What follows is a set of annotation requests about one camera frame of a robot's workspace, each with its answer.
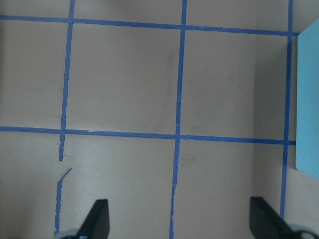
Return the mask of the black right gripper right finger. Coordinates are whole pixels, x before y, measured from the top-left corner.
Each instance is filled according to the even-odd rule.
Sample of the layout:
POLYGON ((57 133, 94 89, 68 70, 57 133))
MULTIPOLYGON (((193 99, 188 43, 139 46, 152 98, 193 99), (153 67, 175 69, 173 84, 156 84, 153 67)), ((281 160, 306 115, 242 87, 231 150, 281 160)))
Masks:
POLYGON ((249 228, 255 239, 296 239, 294 231, 262 198, 251 197, 249 228))

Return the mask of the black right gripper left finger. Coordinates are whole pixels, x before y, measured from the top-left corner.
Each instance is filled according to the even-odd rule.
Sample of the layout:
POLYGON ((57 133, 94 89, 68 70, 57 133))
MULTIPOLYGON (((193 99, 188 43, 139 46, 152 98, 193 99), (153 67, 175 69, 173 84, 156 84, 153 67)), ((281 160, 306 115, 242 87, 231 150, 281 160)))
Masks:
POLYGON ((76 239, 107 239, 110 232, 109 205, 107 199, 96 200, 83 224, 78 230, 76 239))

